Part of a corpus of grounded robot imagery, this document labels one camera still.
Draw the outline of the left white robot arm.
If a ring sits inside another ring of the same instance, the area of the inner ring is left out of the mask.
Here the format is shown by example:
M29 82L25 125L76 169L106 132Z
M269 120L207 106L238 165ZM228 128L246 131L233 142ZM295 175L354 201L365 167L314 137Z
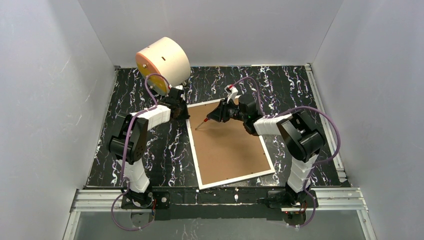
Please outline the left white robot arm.
M127 178L131 191L145 193L150 184L141 160L146 151L149 130L171 120L186 120L189 117L182 85L171 87L157 106L140 113L119 113L116 116L107 149L123 168L123 177Z

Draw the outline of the blue red screwdriver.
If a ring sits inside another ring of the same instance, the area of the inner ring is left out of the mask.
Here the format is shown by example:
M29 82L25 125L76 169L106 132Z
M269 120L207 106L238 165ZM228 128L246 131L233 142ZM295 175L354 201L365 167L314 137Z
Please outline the blue red screwdriver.
M196 130L198 130L203 124L205 124L207 121L209 120L209 118L205 118L199 125L197 125L196 127L195 127L195 131Z

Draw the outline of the white picture frame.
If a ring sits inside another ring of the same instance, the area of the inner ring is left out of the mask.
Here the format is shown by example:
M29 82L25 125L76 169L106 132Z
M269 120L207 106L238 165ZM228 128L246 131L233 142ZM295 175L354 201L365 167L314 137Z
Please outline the white picture frame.
M242 122L208 120L198 126L219 103L211 100L188 105L187 132L198 188L228 185L275 173L261 136L248 134Z

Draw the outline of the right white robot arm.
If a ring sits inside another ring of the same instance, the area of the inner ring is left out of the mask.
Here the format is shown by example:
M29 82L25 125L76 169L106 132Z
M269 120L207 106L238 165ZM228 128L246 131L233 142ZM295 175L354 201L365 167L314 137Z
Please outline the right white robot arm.
M205 121L225 123L237 120L253 136L281 136L291 155L289 178L284 192L268 198L270 204L295 205L305 202L314 164L326 143L326 137L313 123L310 106L291 108L277 115L265 115L261 105L252 96L241 95L238 102L229 97L221 99L215 109L206 115Z

